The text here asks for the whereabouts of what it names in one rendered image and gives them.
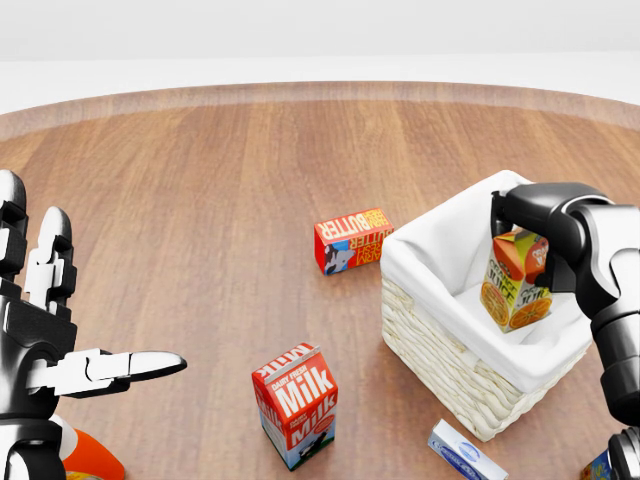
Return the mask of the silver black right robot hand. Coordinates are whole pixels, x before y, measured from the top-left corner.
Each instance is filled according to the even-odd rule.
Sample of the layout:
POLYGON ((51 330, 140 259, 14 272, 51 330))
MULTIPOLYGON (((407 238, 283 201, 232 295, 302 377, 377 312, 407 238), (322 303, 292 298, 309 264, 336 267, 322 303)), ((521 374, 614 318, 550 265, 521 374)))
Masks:
POLYGON ((533 183, 493 193, 491 233, 514 225, 548 241, 535 284, 573 292, 593 329, 640 312, 640 208, 582 183, 533 183))

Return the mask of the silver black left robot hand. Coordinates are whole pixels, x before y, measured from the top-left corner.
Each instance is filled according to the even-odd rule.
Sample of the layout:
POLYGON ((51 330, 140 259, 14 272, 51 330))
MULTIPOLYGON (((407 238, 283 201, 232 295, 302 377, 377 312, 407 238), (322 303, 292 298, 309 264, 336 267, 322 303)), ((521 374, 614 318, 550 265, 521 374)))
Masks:
POLYGON ((71 222, 50 207, 33 249, 27 225, 24 184, 0 170, 0 420, 48 419, 62 396, 119 393, 186 368, 171 352, 76 349, 67 306, 77 276, 71 222))

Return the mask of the orange juice carton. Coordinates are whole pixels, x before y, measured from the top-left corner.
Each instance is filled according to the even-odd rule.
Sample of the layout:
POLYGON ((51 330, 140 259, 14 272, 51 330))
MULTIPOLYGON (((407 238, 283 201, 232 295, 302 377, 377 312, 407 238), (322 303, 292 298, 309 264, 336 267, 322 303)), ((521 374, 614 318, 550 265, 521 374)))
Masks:
POLYGON ((502 332, 547 315, 552 295, 535 280, 544 272, 548 248, 544 237, 521 228, 493 238, 480 299, 502 332))

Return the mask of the white wicker basket with liner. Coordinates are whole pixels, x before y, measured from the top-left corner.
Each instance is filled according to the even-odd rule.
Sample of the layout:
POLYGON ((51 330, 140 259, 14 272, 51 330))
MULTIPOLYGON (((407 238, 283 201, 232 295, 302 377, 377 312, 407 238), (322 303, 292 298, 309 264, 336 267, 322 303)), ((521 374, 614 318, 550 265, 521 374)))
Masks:
POLYGON ((571 294, 544 319, 502 332, 481 304, 491 194, 525 183, 503 170, 383 242, 384 341, 456 418, 488 441, 541 400, 592 342, 571 294))

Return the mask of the orange and white pack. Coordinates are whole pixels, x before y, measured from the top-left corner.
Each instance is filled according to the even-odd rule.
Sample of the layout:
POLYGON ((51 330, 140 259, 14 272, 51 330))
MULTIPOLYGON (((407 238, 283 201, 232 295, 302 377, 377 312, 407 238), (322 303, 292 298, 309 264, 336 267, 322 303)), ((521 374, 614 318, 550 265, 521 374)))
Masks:
POLYGON ((59 457, 66 480, 125 480, 124 466, 100 442, 58 415, 50 420, 62 428, 59 457))

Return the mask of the yellow and blue printed pack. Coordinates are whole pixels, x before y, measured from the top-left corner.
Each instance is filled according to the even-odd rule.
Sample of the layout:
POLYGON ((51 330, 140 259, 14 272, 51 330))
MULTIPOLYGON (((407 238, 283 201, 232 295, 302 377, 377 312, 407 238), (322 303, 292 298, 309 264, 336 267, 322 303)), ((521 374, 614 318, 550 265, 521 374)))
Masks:
POLYGON ((582 469, 580 480, 612 480, 612 469, 608 449, 582 469))

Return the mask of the white and blue box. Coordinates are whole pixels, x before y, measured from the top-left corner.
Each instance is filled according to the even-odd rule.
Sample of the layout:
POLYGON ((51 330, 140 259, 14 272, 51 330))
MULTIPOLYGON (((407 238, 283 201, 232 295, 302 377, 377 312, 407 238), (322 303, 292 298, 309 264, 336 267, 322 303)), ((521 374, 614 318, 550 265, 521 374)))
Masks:
POLYGON ((443 419, 434 425, 428 445, 467 480, 508 479, 504 469, 443 419))

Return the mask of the red butter box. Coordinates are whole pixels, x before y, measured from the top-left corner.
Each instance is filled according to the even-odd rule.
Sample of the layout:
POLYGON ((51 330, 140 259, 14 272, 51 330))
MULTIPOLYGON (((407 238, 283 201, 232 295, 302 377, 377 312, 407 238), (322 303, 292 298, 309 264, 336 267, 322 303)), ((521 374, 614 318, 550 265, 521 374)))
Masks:
POLYGON ((394 227, 380 208, 336 217, 314 225, 315 258, 324 275, 378 261, 394 227))

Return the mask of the red milk carton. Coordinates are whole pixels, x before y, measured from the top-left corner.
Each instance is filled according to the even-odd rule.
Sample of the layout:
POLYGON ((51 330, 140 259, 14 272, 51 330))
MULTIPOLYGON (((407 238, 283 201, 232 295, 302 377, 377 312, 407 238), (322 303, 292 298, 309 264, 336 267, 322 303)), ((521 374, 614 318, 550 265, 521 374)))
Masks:
POLYGON ((262 427, 289 470, 334 440, 338 386, 318 346, 297 345, 252 381, 262 427))

